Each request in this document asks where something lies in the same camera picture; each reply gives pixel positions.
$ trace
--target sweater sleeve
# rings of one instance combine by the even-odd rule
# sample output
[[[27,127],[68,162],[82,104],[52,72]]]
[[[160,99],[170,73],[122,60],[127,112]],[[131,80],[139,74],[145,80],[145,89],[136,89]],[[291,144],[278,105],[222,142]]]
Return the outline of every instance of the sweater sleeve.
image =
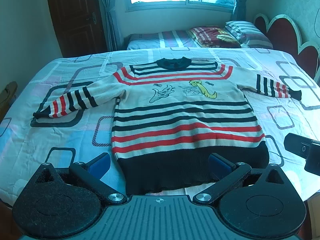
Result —
[[[111,76],[96,81],[78,90],[63,94],[41,112],[33,113],[35,118],[57,118],[80,109],[99,106],[115,97],[121,97],[132,80],[126,78],[130,67],[122,67]]]
[[[236,84],[239,89],[249,89],[269,97],[294,98],[301,100],[301,90],[294,91],[280,82],[261,76],[260,72],[256,70],[233,67],[232,74],[228,80]]]

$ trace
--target door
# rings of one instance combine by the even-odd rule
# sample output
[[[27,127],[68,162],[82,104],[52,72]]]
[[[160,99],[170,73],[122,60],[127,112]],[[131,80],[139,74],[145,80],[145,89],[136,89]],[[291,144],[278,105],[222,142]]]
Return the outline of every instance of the door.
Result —
[[[63,57],[107,51],[98,0],[48,0]]]

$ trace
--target black stripe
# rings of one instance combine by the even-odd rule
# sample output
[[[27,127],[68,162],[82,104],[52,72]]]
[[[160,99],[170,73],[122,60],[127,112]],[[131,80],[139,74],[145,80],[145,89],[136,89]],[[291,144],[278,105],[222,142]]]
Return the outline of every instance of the black stripe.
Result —
[[[71,96],[71,92],[68,92],[68,93],[67,93],[67,97],[68,97],[68,101],[69,101],[69,110],[70,110],[71,112],[76,111],[75,107],[73,106],[74,103],[73,103],[73,98],[72,98],[72,96]]]
[[[275,98],[276,97],[276,93],[275,93],[275,87],[273,85],[273,79],[270,79],[270,88],[271,88],[271,96],[273,98]]]
[[[143,73],[138,73],[137,71],[135,72],[136,75],[138,76],[142,76],[142,75],[149,75],[149,74],[154,74],[154,73],[170,73],[170,72],[183,72],[183,71],[191,71],[191,70],[216,70],[217,67],[214,66],[214,67],[210,67],[210,68],[184,68],[182,70],[176,70],[176,69],[172,69],[172,70],[169,70],[169,69],[161,69],[161,70],[154,70],[154,71],[149,71],[149,72],[143,72]]]
[[[261,76],[260,74],[257,74],[257,93],[258,94],[261,94],[260,82],[261,82]]]
[[[186,109],[180,108],[180,109],[174,109],[171,111],[164,111],[162,113],[131,115],[128,117],[116,116],[116,117],[114,117],[114,121],[127,122],[127,121],[133,121],[133,120],[143,120],[143,119],[148,119],[148,118],[169,116],[171,114],[177,114],[177,113],[247,114],[250,112],[252,112],[251,108],[232,110],[232,109],[214,109],[214,108],[201,109],[201,108],[197,108],[197,107],[190,107],[190,108],[186,108]]]
[[[252,105],[250,104],[249,100],[247,99],[247,97],[245,96],[245,94],[243,94],[244,99],[248,102],[248,105],[251,107],[252,112],[254,112]]]
[[[170,103],[165,105],[151,105],[151,106],[139,106],[133,109],[116,109],[115,112],[117,113],[132,113],[135,111],[147,111],[152,109],[163,109],[167,107],[173,107],[173,106],[184,106],[184,105],[196,105],[196,106],[205,106],[205,105],[211,105],[211,106],[245,106],[248,102],[241,101],[241,102],[219,102],[219,101],[194,101],[194,102],[176,102],[176,103]]]
[[[120,103],[120,97],[116,97],[116,106],[118,106]]]
[[[141,64],[141,65],[130,65],[131,70],[136,70],[136,71],[142,71],[142,70],[147,70],[147,69],[155,69],[155,68],[161,68],[159,65],[155,65],[155,66],[149,66],[149,67],[142,67],[142,68],[134,68],[134,66],[147,66],[147,65],[152,65],[152,64],[156,64],[156,62],[153,63],[147,63],[147,64]],[[216,61],[212,62],[212,63],[191,63],[190,66],[212,66],[215,65],[215,67],[218,67],[218,63]]]
[[[162,126],[162,125],[168,125],[173,124],[175,122],[181,121],[181,120],[191,120],[191,119],[197,119],[200,122],[204,123],[225,123],[225,122],[255,122],[257,121],[257,118],[255,116],[251,117],[244,117],[244,118],[205,118],[205,117],[196,117],[196,116],[178,116],[174,117],[169,120],[163,120],[163,121],[155,121],[155,122],[148,122],[148,123],[142,123],[142,124],[135,124],[135,125],[127,125],[127,126],[113,126],[111,131],[132,131],[137,129],[143,129],[143,128],[151,128],[156,126]]]
[[[93,96],[90,95],[87,87],[83,87],[82,90],[83,90],[83,93],[84,93],[85,97],[89,99],[90,105],[92,107],[98,106],[96,101],[94,100]]]
[[[268,79],[266,77],[263,77],[263,91],[264,95],[268,95]]]
[[[79,104],[79,106],[81,107],[81,109],[87,109],[84,101],[82,100],[82,98],[81,98],[81,96],[80,96],[79,90],[75,90],[74,92],[75,92],[75,95],[76,95],[78,104]]]

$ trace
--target headboard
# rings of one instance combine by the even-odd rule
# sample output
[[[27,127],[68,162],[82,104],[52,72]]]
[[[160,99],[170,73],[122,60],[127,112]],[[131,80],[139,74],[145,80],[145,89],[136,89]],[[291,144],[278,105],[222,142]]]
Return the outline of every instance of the headboard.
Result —
[[[260,13],[255,16],[253,22],[271,41],[273,49],[291,54],[311,78],[316,82],[320,80],[320,71],[317,71],[320,64],[320,47],[314,41],[302,44],[300,31],[289,16],[279,14],[269,22],[267,16]]]

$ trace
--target window frame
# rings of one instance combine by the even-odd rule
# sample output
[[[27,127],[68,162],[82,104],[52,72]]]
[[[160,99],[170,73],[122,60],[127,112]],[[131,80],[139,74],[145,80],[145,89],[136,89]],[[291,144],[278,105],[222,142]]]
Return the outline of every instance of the window frame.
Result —
[[[126,12],[150,10],[150,9],[164,9],[164,8],[193,8],[214,10],[222,12],[232,12],[234,6],[228,6],[224,4],[214,4],[200,1],[161,1],[161,2],[141,2],[131,3],[131,0],[125,0]]]

